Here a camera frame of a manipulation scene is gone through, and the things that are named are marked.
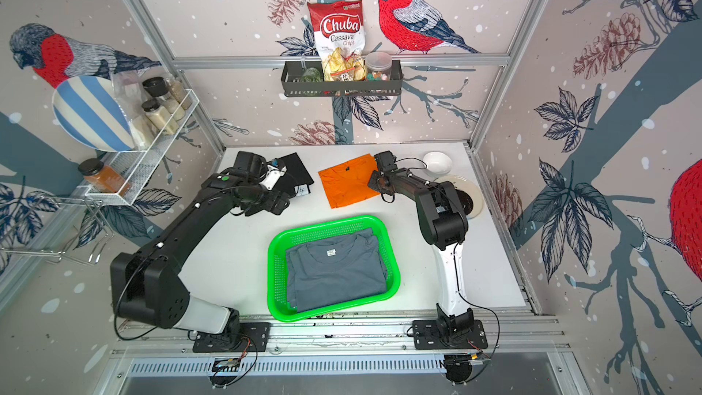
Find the black t-shirt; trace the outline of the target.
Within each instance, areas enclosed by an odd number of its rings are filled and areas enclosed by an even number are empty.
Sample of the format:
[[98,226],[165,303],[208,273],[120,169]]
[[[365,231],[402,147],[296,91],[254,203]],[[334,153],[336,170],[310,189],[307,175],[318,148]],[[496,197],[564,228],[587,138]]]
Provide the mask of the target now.
[[311,186],[314,179],[303,164],[298,153],[292,153],[279,157],[271,161],[272,166],[283,175],[279,177],[273,185],[273,189],[284,192],[290,197],[303,197],[311,193]]

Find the orange t-shirt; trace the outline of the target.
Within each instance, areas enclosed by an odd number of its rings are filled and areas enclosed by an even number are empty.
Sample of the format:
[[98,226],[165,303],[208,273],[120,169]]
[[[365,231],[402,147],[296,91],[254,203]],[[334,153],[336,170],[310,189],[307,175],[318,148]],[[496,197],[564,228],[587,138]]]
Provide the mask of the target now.
[[331,208],[344,208],[380,194],[369,187],[369,181],[378,170],[372,155],[362,155],[332,168],[318,172],[327,201]]

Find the grey t-shirt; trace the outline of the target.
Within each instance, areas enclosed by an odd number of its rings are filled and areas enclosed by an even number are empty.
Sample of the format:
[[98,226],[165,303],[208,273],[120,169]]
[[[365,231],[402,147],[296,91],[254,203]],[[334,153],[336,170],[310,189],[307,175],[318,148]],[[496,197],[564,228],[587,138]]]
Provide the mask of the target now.
[[300,244],[286,252],[286,261],[287,302],[299,313],[388,290],[388,271],[371,229]]

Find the green plastic basket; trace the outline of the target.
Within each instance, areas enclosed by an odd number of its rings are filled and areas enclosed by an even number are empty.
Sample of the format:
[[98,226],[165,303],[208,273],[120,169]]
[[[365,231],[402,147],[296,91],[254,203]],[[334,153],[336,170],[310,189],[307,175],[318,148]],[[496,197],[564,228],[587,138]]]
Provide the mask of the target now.
[[[286,252],[300,244],[351,234],[365,229],[373,230],[373,233],[378,237],[380,256],[388,271],[387,292],[378,296],[369,296],[301,313],[290,307],[287,302],[288,266]],[[267,289],[270,313],[275,319],[286,323],[388,300],[395,296],[400,289],[400,268],[396,262],[385,224],[374,216],[365,215],[287,230],[279,234],[273,239],[269,248]]]

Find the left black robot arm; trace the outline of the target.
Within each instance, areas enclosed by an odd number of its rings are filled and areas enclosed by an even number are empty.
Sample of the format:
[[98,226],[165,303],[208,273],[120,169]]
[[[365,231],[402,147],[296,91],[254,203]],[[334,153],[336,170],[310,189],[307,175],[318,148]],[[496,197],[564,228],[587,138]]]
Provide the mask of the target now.
[[210,175],[165,230],[137,252],[113,259],[114,316],[238,342],[239,312],[192,296],[179,274],[193,250],[224,216],[250,217],[261,211],[281,215],[290,197],[276,184],[286,172],[281,159],[268,161],[261,155],[239,152],[233,166]]

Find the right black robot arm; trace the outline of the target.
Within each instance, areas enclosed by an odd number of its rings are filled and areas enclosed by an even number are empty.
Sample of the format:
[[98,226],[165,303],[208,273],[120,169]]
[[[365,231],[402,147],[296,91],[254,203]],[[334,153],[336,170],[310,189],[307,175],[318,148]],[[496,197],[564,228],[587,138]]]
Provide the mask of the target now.
[[377,169],[369,179],[369,188],[392,198],[400,194],[415,203],[420,233],[434,247],[442,276],[437,329],[444,342],[455,344],[459,336],[475,327],[473,308],[461,291],[459,261],[469,230],[464,207],[452,183],[429,181],[409,168],[399,168],[390,151],[376,154],[375,161]]

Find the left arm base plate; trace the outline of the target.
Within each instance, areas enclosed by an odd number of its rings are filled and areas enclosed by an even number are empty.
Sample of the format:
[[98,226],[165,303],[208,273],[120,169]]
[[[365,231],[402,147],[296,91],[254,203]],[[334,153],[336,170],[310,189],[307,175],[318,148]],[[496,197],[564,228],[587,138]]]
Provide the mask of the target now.
[[194,353],[265,352],[272,324],[237,322],[221,334],[198,333]]

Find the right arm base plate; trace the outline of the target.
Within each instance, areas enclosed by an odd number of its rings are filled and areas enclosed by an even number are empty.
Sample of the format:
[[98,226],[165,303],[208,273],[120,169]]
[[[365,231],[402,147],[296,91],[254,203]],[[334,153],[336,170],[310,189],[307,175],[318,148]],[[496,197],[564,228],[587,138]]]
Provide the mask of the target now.
[[442,333],[436,320],[414,320],[409,336],[417,350],[488,349],[486,331],[480,320],[475,320],[471,329],[453,334]]

